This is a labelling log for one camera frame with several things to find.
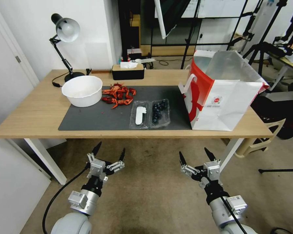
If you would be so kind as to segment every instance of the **chair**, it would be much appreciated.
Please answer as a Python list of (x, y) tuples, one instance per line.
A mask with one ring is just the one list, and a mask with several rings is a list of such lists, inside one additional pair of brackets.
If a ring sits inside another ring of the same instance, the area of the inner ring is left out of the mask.
[(266, 123), (266, 126), (272, 131), (273, 136), (270, 138), (249, 138), (244, 139), (239, 148), (236, 150), (234, 155), (238, 158), (244, 158), (250, 152), (255, 150), (263, 150), (266, 151), (268, 149), (267, 145), (275, 138), (278, 132), (281, 130), (286, 119), (273, 122)]

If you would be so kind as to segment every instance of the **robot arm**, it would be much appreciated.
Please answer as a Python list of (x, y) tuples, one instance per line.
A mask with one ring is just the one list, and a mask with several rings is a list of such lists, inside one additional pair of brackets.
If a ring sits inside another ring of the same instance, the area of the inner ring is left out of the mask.
[[(90, 234), (91, 223), (88, 221), (88, 218), (92, 216), (95, 211), (98, 198), (102, 194), (101, 189), (103, 184), (105, 184), (108, 180), (107, 176), (110, 176), (125, 167), (125, 163), (123, 162), (125, 157), (125, 148), (123, 149), (119, 160), (115, 163), (111, 163), (109, 161), (95, 158), (100, 146), (101, 142), (96, 147), (94, 147), (92, 153), (87, 154), (90, 161), (90, 163), (87, 163), (88, 168), (88, 165), (90, 164), (90, 171), (87, 175), (87, 178), (89, 178), (88, 182), (81, 187), (80, 192), (72, 191), (68, 197), (68, 201), (71, 204), (71, 209), (73, 209), (75, 212), (69, 213), (63, 218), (60, 218), (53, 226), (51, 234)], [(47, 232), (45, 231), (44, 221), (45, 217), (43, 220), (43, 230), (46, 234)]]
[(238, 221), (242, 218), (242, 213), (246, 210), (247, 204), (240, 195), (230, 197), (224, 191), (219, 180), (220, 160), (217, 160), (207, 148), (204, 149), (211, 161), (197, 167), (187, 165), (182, 153), (179, 152), (181, 172), (198, 181), (199, 186), (205, 190), (207, 194), (206, 202), (212, 209), (212, 217), (220, 233), (256, 233), (252, 228), (242, 225)]

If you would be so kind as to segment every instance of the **bag handle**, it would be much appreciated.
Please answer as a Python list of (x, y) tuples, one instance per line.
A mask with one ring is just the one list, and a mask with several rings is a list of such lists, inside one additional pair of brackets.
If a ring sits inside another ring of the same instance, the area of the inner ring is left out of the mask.
[(196, 75), (191, 74), (189, 76), (185, 86), (183, 86), (181, 82), (178, 84), (178, 87), (180, 89), (181, 94), (184, 94), (188, 91), (190, 84), (191, 84), (191, 81), (193, 80), (194, 77), (196, 77)]

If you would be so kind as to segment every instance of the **lamp base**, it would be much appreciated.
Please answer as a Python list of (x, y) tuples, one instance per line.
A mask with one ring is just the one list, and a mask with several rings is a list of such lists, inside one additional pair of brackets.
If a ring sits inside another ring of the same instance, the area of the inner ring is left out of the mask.
[(75, 78), (75, 77), (78, 77), (78, 76), (82, 76), (82, 75), (85, 75), (85, 74), (82, 73), (82, 72), (74, 72), (72, 75), (71, 74), (66, 75), (65, 78), (64, 78), (64, 81), (67, 82), (67, 81), (69, 81), (72, 78)]

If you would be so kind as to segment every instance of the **desk lamp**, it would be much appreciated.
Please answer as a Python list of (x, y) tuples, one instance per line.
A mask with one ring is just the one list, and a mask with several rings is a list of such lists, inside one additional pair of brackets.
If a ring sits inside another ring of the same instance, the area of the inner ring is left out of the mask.
[(69, 19), (69, 18), (63, 18), (59, 14), (53, 14), (51, 16), (51, 20), (55, 24), (56, 35), (53, 38), (51, 38), (49, 41), (55, 48), (56, 52), (58, 52), (59, 56), (62, 59), (62, 62), (64, 63), (64, 65), (69, 71), (69, 74), (65, 76), (64, 78), (65, 82), (77, 76), (85, 75), (82, 72), (73, 72), (73, 67), (69, 64), (69, 62), (65, 58), (63, 58), (63, 55), (60, 53), (59, 49), (56, 47), (56, 44), (59, 43), (60, 41), (73, 42), (74, 40), (76, 40), (80, 32), (79, 24), (75, 20)]

